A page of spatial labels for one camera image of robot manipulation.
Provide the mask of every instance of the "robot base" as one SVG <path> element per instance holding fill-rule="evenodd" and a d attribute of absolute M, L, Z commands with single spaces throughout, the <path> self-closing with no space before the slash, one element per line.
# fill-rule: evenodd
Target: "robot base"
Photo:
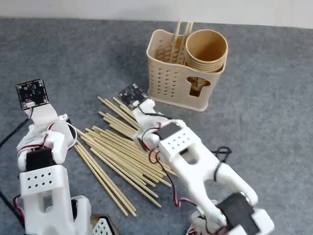
<path fill-rule="evenodd" d="M 20 174 L 24 200 L 25 232 L 28 235 L 90 235 L 91 205 L 83 196 L 70 197 L 67 170 L 53 165 Z M 51 196 L 52 206 L 44 208 Z M 71 199 L 76 200 L 74 220 Z"/>

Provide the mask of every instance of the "cup rim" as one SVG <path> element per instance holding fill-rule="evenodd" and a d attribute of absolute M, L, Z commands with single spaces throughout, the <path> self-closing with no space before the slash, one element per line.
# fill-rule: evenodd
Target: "cup rim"
<path fill-rule="evenodd" d="M 224 53 L 219 59 L 212 60 L 212 61 L 199 60 L 199 59 L 197 59 L 196 57 L 194 57 L 194 56 L 190 53 L 190 51 L 189 51 L 189 49 L 188 49 L 188 46 L 187 46 L 187 45 L 188 45 L 188 41 L 189 41 L 189 39 L 191 38 L 192 35 L 194 35 L 195 33 L 199 33 L 199 32 L 201 32 L 201 31 L 211 31 L 211 32 L 215 32 L 215 33 L 219 34 L 219 35 L 224 39 L 224 41 L 225 41 L 225 43 L 226 43 L 226 50 L 225 50 L 225 53 Z M 225 57 L 225 55 L 227 55 L 227 53 L 228 53 L 228 43 L 227 43 L 226 38 L 225 38 L 221 33 L 217 32 L 217 31 L 215 31 L 215 30 L 212 30 L 212 29 L 200 29 L 200 30 L 197 30 L 197 31 L 193 32 L 192 34 L 190 34 L 190 35 L 188 36 L 187 40 L 186 40 L 185 48 L 186 48 L 186 52 L 187 52 L 188 56 L 190 56 L 193 60 L 198 61 L 198 62 L 200 62 L 200 63 L 206 63 L 206 62 L 214 63 L 214 62 L 217 62 L 217 61 L 219 61 L 221 58 Z"/>

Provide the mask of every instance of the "white wall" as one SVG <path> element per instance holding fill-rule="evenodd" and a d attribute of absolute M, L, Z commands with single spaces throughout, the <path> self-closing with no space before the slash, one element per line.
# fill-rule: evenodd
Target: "white wall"
<path fill-rule="evenodd" d="M 313 0 L 0 0 L 0 16 L 313 28 Z"/>

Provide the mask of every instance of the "robotic arm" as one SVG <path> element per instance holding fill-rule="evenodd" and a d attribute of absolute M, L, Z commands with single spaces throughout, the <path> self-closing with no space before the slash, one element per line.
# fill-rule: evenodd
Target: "robotic arm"
<path fill-rule="evenodd" d="M 19 84 L 17 90 L 22 109 L 33 120 L 17 146 L 25 233 L 92 234 L 90 202 L 84 196 L 71 198 L 67 169 L 61 165 L 76 142 L 73 126 L 49 104 L 43 80 Z M 49 199 L 52 204 L 46 205 Z"/>
<path fill-rule="evenodd" d="M 227 164 L 221 163 L 182 120 L 157 114 L 155 103 L 136 86 L 119 95 L 133 111 L 141 128 L 134 141 L 142 150 L 159 150 L 167 163 L 185 183 L 198 211 L 191 216 L 199 234 L 267 235 L 274 224 L 263 209 L 256 209 L 256 192 Z M 215 205 L 207 196 L 204 182 L 215 179 L 234 192 Z"/>

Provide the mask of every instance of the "black wire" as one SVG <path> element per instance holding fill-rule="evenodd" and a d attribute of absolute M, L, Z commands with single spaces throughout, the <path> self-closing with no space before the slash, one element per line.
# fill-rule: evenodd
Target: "black wire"
<path fill-rule="evenodd" d="M 142 134 L 142 136 L 141 136 L 141 142 L 145 143 L 145 142 L 143 141 L 143 137 L 145 136 L 145 134 L 146 134 L 148 131 L 154 130 L 154 129 L 158 130 L 159 128 L 158 128 L 158 127 L 151 127 L 151 128 L 149 128 L 149 129 L 147 129 L 147 130 Z"/>
<path fill-rule="evenodd" d="M 17 128 L 15 128 L 14 131 L 12 131 L 7 137 L 5 137 L 1 143 L 0 143 L 0 148 L 15 134 L 17 133 L 23 126 L 26 125 L 26 123 L 28 123 L 28 121 L 31 119 L 31 116 L 33 115 L 33 110 L 31 111 L 31 114 L 28 118 L 26 118 L 24 121 L 22 121 Z"/>
<path fill-rule="evenodd" d="M 169 120 L 173 119 L 172 117 L 166 116 L 164 114 L 158 114 L 158 113 L 145 113 L 142 108 L 140 107 L 140 105 L 138 105 L 139 110 L 144 114 L 144 115 L 148 115 L 148 116 L 156 116 L 156 117 L 162 117 L 162 118 L 167 118 Z"/>
<path fill-rule="evenodd" d="M 222 163 L 226 163 L 227 158 L 229 157 L 229 155 L 232 153 L 231 149 L 227 146 L 220 146 L 218 147 L 218 149 L 216 151 L 211 151 L 212 153 L 215 154 L 215 157 L 217 159 L 219 159 L 219 154 L 224 154 L 225 157 L 224 159 L 220 160 L 219 164 L 217 165 L 215 171 L 214 171 L 214 175 L 213 175 L 213 180 L 216 182 L 216 177 L 217 177 L 217 172 L 220 169 Z"/>
<path fill-rule="evenodd" d="M 7 137 L 5 137 L 1 142 L 0 142 L 0 148 L 15 134 L 17 133 L 22 127 L 24 127 L 28 121 L 31 119 L 33 115 L 34 110 L 32 109 L 30 116 L 26 118 L 23 122 L 21 122 Z M 5 197 L 5 195 L 2 193 L 0 190 L 0 197 L 2 201 L 5 203 L 5 205 L 10 209 L 10 211 L 15 215 L 15 217 L 18 219 L 22 227 L 25 229 L 25 224 L 22 219 L 22 216 L 18 213 L 18 211 L 14 208 L 14 206 L 9 202 L 9 200 Z"/>
<path fill-rule="evenodd" d="M 15 217 L 18 219 L 22 227 L 25 229 L 24 221 L 21 217 L 21 215 L 18 213 L 18 211 L 14 208 L 14 206 L 9 202 L 9 200 L 3 195 L 2 191 L 0 190 L 0 197 L 2 201 L 5 203 L 5 205 L 10 209 L 10 211 L 15 215 Z"/>

